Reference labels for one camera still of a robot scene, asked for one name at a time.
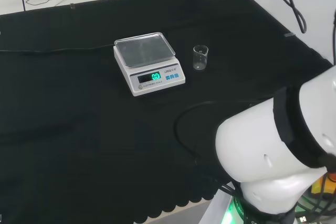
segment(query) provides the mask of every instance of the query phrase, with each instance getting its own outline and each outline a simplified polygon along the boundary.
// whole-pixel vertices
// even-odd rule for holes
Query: green led display
[[[152,73],[152,81],[159,80],[159,79],[161,79],[159,72]]]

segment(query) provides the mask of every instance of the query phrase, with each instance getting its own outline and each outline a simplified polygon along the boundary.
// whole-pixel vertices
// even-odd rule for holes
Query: table
[[[96,13],[111,25],[83,25]],[[111,47],[1,52],[6,223],[142,223],[212,199],[210,177],[229,181],[211,145],[216,123],[331,67],[253,0],[101,0],[0,16],[0,29],[0,50],[93,48],[160,31],[186,75],[184,85],[136,98]],[[202,73],[192,68],[197,44],[209,47]],[[173,122],[204,101],[218,103],[178,125],[182,141],[202,153],[195,165]]]

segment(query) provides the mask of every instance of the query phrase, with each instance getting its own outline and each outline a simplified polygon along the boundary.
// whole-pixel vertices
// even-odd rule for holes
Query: white wall
[[[336,0],[294,0],[307,21],[307,33],[302,34],[293,11],[282,0],[255,0],[291,32],[323,57],[332,61],[332,27]]]

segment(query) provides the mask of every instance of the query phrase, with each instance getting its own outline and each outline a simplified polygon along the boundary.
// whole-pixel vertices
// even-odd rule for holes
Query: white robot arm
[[[223,122],[216,152],[259,211],[293,210],[309,186],[336,171],[336,67]]]

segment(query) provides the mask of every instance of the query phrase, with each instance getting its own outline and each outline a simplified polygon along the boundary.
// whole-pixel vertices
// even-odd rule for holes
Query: electronic scale
[[[162,33],[114,42],[114,57],[136,97],[185,83],[180,62]]]

